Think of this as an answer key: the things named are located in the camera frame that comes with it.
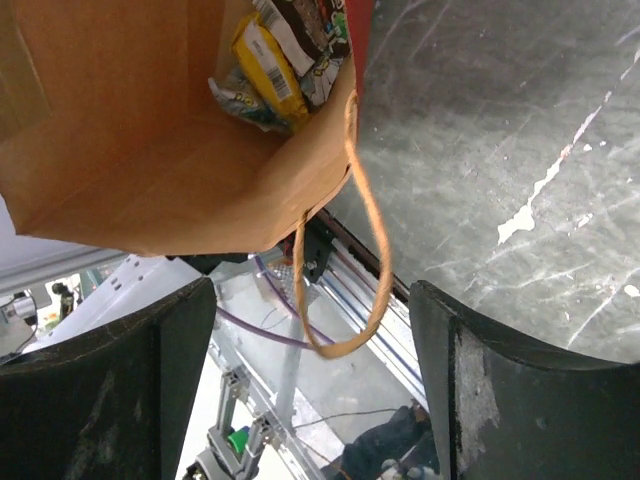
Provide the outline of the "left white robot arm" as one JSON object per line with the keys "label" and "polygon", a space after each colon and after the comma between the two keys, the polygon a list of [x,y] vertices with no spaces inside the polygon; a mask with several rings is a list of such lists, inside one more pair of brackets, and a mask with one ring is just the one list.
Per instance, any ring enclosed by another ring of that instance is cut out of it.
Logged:
{"label": "left white robot arm", "polygon": [[130,255],[69,317],[24,351],[29,353],[64,342],[134,313],[201,276],[178,258]]}

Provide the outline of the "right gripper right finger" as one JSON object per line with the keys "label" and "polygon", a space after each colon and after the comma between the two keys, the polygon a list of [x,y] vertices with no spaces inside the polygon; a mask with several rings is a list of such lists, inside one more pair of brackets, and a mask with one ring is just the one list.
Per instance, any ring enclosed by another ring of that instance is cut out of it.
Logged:
{"label": "right gripper right finger", "polygon": [[568,351],[412,284],[409,316],[446,479],[635,479],[639,367]]}

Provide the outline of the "red paper bag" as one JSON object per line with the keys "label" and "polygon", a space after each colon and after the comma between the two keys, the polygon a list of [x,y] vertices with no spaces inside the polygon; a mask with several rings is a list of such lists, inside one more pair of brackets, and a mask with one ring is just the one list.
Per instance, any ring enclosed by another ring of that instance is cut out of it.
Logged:
{"label": "red paper bag", "polygon": [[373,5],[345,8],[352,55],[327,103],[292,137],[217,105],[245,1],[5,1],[1,5],[1,196],[23,236],[138,255],[252,253],[304,231],[353,179],[380,252],[367,326],[391,294],[391,250],[356,151]]}

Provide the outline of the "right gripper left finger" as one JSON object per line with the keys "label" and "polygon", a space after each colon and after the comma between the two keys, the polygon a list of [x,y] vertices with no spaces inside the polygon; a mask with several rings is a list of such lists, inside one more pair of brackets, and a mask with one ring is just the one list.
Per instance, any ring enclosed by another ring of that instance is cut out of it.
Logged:
{"label": "right gripper left finger", "polygon": [[2,365],[2,478],[174,478],[215,315],[201,278]]}

